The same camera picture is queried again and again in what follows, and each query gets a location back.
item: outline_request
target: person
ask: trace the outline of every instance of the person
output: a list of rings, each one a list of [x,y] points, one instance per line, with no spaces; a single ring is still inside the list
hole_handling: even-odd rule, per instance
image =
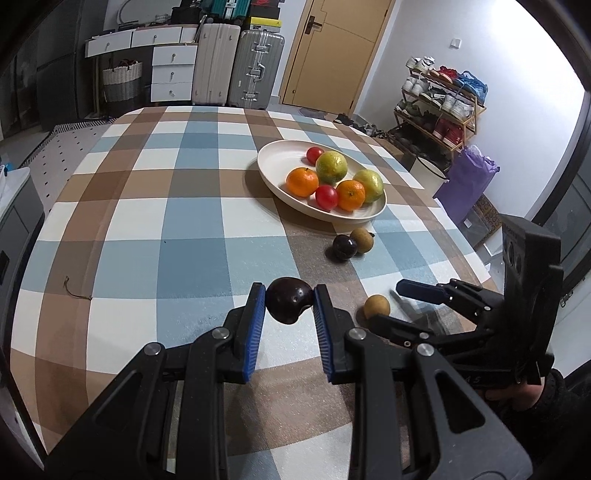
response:
[[[560,458],[564,462],[564,454],[560,452],[568,450],[567,444],[574,445],[570,454],[573,448],[589,445],[591,361],[567,379],[568,384],[558,370],[552,369],[541,385],[523,382],[484,393],[486,400],[496,403],[495,407],[504,406],[497,408],[497,413],[527,451],[534,468],[549,462],[545,466],[549,471],[550,463]]]

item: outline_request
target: fruit plate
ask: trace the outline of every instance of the fruit plate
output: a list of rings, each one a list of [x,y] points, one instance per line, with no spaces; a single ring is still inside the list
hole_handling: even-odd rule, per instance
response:
[[[295,197],[287,190],[285,179],[289,172],[297,167],[315,168],[306,160],[306,152],[310,147],[320,147],[324,151],[337,151],[347,160],[347,175],[343,180],[350,180],[359,170],[366,167],[341,151],[326,145],[305,142],[303,140],[277,140],[265,145],[259,152],[257,164],[261,177],[273,194],[280,200],[301,213],[326,222],[361,223],[377,217],[386,208],[386,192],[371,204],[364,203],[354,212],[347,212],[340,208],[327,212],[316,203],[314,195],[308,198]]]

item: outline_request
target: red tomato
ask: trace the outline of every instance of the red tomato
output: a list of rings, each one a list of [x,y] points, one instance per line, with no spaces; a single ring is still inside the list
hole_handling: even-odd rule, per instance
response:
[[[316,165],[316,160],[318,160],[318,157],[323,153],[324,150],[322,150],[320,147],[310,147],[306,152],[306,158],[312,165]]]
[[[339,203],[339,194],[336,193],[336,189],[330,185],[320,185],[316,189],[316,203],[320,208],[331,211]]]

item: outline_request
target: woven basket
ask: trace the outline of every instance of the woven basket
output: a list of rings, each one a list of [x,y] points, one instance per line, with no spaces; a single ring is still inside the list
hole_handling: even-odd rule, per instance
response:
[[[141,93],[142,63],[140,61],[103,70],[107,102],[129,100]]]

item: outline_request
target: human hand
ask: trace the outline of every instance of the human hand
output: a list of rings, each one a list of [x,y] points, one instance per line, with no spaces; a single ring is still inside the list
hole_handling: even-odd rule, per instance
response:
[[[544,378],[541,385],[529,385],[526,382],[510,385],[501,390],[487,390],[485,398],[491,401],[511,400],[511,406],[515,411],[524,411],[533,407],[544,391]]]

